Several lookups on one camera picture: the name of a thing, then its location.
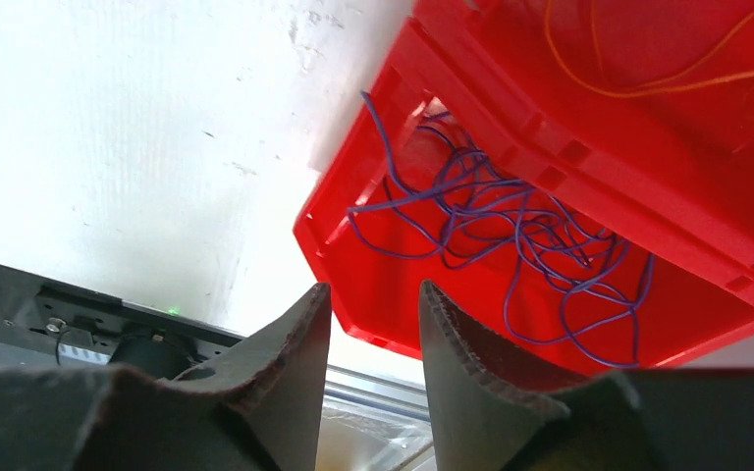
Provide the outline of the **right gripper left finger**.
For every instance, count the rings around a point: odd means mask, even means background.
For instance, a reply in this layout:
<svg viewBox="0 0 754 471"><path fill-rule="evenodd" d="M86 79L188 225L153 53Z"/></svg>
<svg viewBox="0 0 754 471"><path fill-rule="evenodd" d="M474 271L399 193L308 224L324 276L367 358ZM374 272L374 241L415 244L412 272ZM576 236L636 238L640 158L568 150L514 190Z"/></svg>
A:
<svg viewBox="0 0 754 471"><path fill-rule="evenodd" d="M311 470L331 290L174 380L132 366L0 369L0 470Z"/></svg>

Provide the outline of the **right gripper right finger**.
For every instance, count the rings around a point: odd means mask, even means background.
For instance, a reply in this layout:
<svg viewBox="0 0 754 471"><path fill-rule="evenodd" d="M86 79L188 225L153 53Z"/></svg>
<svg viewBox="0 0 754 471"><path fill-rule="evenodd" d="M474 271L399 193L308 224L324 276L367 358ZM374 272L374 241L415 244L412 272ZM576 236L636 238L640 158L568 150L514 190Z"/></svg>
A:
<svg viewBox="0 0 754 471"><path fill-rule="evenodd" d="M588 377L506 340L430 281L418 313L441 470L754 470L754 368Z"/></svg>

